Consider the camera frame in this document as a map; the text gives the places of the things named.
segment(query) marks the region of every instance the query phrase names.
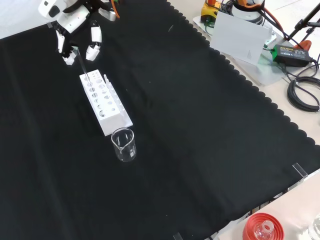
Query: red cap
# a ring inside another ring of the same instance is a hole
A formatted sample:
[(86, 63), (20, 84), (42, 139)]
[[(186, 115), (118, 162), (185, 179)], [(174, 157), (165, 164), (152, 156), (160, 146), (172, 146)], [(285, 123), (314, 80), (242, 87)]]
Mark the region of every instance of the red cap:
[(285, 239), (285, 232), (280, 224), (280, 222), (273, 216), (267, 213), (256, 213), (252, 215), (245, 224), (243, 229), (242, 237), (243, 240), (257, 240), (255, 236), (255, 226), (257, 224), (261, 224), (264, 221), (271, 221), (274, 226), (274, 230), (272, 232), (272, 236), (270, 240), (284, 240)]
[(207, 3), (214, 6), (216, 4), (216, 0), (207, 0)]

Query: orange wire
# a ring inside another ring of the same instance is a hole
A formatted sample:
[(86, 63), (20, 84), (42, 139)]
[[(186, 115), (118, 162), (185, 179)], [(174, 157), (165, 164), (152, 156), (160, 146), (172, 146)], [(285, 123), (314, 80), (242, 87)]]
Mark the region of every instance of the orange wire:
[(115, 5), (115, 1), (114, 1), (114, 0), (111, 0), (111, 4), (112, 4), (112, 8), (113, 8), (113, 10), (114, 10), (114, 13), (115, 13), (116, 17), (119, 19), (120, 16), (119, 16), (119, 14), (118, 14), (118, 12), (117, 12), (116, 5)]
[(268, 9), (264, 8), (264, 10), (265, 10), (265, 12), (275, 21), (275, 23), (280, 27), (280, 30), (281, 30), (282, 32), (284, 32), (284, 29), (282, 28), (280, 22), (275, 18), (275, 16), (273, 16), (273, 15), (271, 14), (271, 12), (269, 12)]

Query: glass beaker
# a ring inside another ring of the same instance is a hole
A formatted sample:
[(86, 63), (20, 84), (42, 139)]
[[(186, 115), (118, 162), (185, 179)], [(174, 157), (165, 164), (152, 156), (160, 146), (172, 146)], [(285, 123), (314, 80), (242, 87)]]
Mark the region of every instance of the glass beaker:
[(131, 129), (119, 128), (111, 135), (115, 154), (120, 161), (130, 162), (135, 159), (137, 149), (135, 144), (135, 134)]
[(320, 240), (320, 214), (316, 216), (312, 225), (309, 226), (308, 233), (312, 240)]

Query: white table surface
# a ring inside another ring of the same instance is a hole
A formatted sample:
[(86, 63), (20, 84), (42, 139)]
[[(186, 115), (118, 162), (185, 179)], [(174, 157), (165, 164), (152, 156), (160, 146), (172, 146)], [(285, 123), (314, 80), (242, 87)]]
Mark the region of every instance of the white table surface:
[[(201, 13), (204, 0), (169, 0), (169, 2), (175, 9), (181, 12), (186, 19), (192, 23), (196, 29), (198, 29), (199, 32), (210, 40), (210, 37), (193, 23), (193, 18), (199, 16)], [(305, 131), (308, 137), (314, 139), (317, 145), (320, 145), (320, 113), (303, 112), (296, 109), (289, 103), (287, 99), (287, 89), (289, 84), (284, 75), (282, 80), (269, 86), (258, 85), (259, 81), (257, 79), (252, 79), (248, 74), (245, 74), (234, 59), (229, 58), (229, 60), (240, 74), (244, 75), (247, 80), (250, 80), (261, 92), (264, 92), (266, 97), (270, 98), (273, 103), (278, 105), (278, 108), (284, 112), (284, 115), (288, 116), (292, 122), (296, 123), (299, 129)], [(307, 84), (301, 84), (301, 86), (320, 99), (320, 91), (317, 87)], [(297, 90), (297, 94), (306, 103), (316, 105), (315, 101), (311, 97), (299, 89)]]
[[(308, 227), (320, 213), (320, 173), (310, 177), (257, 213), (267, 213), (281, 223), (285, 240), (310, 240)], [(219, 240), (241, 240), (248, 218), (219, 235)]]

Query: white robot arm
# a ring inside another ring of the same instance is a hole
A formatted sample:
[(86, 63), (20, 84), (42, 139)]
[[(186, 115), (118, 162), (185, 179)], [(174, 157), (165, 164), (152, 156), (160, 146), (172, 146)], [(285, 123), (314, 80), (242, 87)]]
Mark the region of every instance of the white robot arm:
[[(71, 44), (72, 36), (78, 32), (90, 18), (92, 13), (99, 11), (110, 21), (116, 20), (116, 13), (111, 2), (102, 0), (42, 0), (38, 11), (45, 18), (53, 21), (57, 35), (57, 50), (67, 65), (72, 65), (76, 54)], [(91, 44), (86, 50), (86, 59), (94, 61), (100, 52), (102, 33), (96, 21), (91, 22)]]

